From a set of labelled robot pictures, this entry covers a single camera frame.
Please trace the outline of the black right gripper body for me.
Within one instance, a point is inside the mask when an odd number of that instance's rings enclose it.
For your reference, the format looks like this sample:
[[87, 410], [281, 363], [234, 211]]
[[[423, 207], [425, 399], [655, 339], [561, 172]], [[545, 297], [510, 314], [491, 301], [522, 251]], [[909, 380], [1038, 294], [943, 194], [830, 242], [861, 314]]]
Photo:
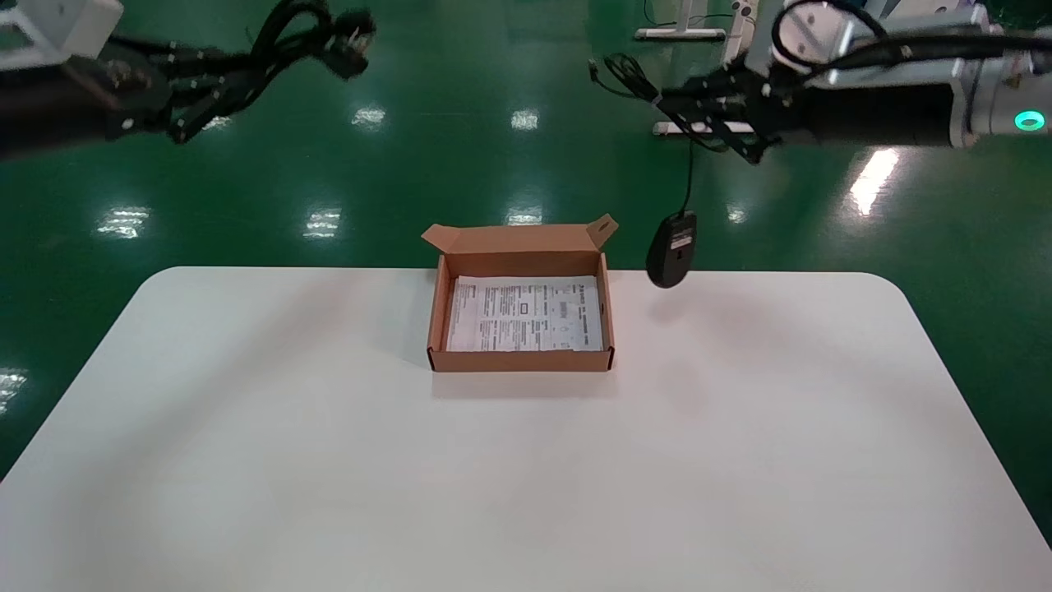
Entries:
[[804, 84], [773, 87], [774, 145], [897, 145], [895, 87], [833, 87]]

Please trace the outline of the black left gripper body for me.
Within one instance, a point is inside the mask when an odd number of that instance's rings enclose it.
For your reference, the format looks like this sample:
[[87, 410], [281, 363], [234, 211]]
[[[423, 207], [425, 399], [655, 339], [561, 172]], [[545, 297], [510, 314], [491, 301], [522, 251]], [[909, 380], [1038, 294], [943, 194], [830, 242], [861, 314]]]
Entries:
[[139, 55], [105, 49], [33, 70], [33, 150], [162, 130], [165, 75]]

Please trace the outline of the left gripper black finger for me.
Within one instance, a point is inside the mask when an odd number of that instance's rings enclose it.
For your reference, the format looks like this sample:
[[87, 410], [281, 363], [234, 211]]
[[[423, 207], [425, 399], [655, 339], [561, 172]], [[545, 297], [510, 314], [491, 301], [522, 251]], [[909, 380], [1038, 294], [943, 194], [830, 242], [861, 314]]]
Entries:
[[176, 145], [184, 145], [217, 118], [243, 113], [259, 99], [270, 82], [265, 78], [187, 78], [169, 82], [170, 116], [166, 134]]
[[115, 49], [118, 79], [132, 87], [255, 87], [277, 67], [277, 42], [263, 37], [239, 52], [134, 37], [117, 37]]

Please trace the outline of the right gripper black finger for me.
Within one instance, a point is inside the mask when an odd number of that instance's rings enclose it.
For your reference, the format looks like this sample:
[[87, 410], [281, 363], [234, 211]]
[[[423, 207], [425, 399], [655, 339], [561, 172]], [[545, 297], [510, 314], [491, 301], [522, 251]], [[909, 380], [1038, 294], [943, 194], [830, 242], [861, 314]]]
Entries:
[[758, 164], [778, 144], [777, 113], [746, 109], [688, 109], [668, 113], [669, 123], [700, 149], [736, 154], [748, 164]]
[[691, 109], [775, 113], [778, 110], [778, 96], [769, 83], [769, 77], [748, 68], [708, 72], [658, 91], [655, 109], [668, 113]]

